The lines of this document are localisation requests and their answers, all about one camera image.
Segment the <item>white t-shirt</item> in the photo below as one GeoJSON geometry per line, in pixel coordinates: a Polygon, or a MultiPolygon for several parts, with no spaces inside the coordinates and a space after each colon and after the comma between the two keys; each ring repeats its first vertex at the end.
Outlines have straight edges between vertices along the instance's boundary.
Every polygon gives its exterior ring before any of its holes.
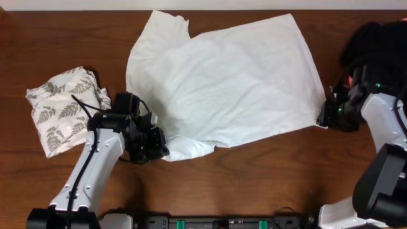
{"type": "Polygon", "coordinates": [[[316,124],[326,96],[292,15],[194,38],[188,26],[153,11],[127,63],[126,89],[158,116],[166,161],[316,124]]]}

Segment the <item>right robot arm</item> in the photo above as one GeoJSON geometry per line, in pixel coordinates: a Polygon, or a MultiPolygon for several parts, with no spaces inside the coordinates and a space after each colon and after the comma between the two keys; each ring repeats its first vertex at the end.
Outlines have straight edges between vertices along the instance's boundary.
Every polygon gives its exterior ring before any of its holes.
{"type": "Polygon", "coordinates": [[[350,84],[332,87],[335,99],[321,107],[317,124],[344,132],[366,123],[376,157],[359,178],[351,197],[323,205],[319,228],[406,227],[406,92],[389,82],[383,67],[352,67],[350,84]]]}

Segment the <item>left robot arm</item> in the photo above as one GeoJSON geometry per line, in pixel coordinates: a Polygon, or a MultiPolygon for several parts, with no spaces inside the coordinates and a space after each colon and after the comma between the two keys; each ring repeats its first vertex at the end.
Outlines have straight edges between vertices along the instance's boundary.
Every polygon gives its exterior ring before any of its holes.
{"type": "Polygon", "coordinates": [[[118,93],[111,109],[98,109],[89,117],[85,146],[69,179],[46,209],[34,208],[28,228],[135,228],[128,213],[97,217],[112,169],[124,152],[130,163],[148,163],[169,155],[158,117],[138,96],[118,93]]]}

